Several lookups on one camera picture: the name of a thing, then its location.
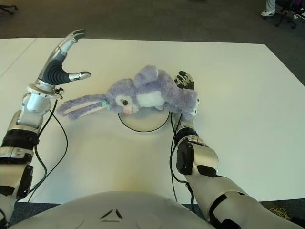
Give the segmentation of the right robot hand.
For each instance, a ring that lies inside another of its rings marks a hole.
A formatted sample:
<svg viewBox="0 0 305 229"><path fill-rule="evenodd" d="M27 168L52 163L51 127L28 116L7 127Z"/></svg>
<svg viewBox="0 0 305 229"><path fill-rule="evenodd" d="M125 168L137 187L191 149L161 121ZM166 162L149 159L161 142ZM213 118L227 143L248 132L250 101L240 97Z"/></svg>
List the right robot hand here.
<svg viewBox="0 0 305 229"><path fill-rule="evenodd" d="M193 78L185 71L179 71L174 82L179 88L195 90Z"/></svg>

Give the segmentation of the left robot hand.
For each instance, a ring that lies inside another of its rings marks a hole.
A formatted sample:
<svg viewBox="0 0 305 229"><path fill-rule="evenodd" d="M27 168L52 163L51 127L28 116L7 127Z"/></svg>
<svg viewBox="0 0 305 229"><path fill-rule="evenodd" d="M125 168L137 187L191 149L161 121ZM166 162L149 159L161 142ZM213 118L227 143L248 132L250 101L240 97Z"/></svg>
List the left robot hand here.
<svg viewBox="0 0 305 229"><path fill-rule="evenodd" d="M62 67L68 50L84 37L85 29L78 29L68 34L52 51L38 79L46 84L57 86L91 77L90 72L68 73Z"/></svg>

